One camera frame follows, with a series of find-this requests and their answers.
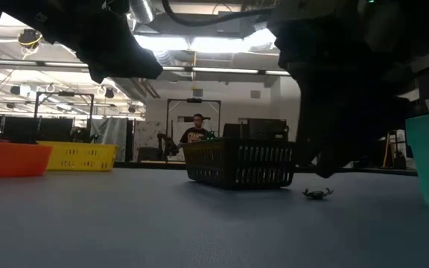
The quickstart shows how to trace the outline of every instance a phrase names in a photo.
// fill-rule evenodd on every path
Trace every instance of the gray table surface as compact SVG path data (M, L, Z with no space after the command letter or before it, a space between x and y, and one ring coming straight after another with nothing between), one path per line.
M0 267L429 267L418 178L294 179L243 192L175 170L0 179ZM328 201L301 193L325 186Z

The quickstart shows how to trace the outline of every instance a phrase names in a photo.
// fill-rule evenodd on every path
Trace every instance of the black plastic basket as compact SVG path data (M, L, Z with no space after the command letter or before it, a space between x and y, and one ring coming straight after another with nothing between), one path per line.
M185 144L188 177L228 189L289 186L294 175L294 143L219 138Z

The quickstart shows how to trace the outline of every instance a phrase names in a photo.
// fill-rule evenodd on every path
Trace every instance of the black t-shirt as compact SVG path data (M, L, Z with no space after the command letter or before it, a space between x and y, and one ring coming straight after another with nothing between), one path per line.
M205 130L205 129L197 130L196 128L192 127L185 131L185 134L183 134L183 137L182 139L179 140L179 142L191 143L195 141L201 141L206 137L208 137L208 130Z

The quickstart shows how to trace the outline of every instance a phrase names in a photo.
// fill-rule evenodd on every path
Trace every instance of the person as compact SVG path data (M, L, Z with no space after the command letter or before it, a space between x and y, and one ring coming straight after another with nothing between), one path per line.
M203 119L201 114L193 116L194 127L185 131L185 134L183 134L182 138L179 140L180 144L201 141L208 137L208 130L203 129Z

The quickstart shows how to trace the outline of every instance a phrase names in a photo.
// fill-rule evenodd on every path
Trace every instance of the yellow basket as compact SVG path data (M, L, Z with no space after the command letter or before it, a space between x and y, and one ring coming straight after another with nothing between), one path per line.
M48 170L110 171L117 145L38 141L52 146Z

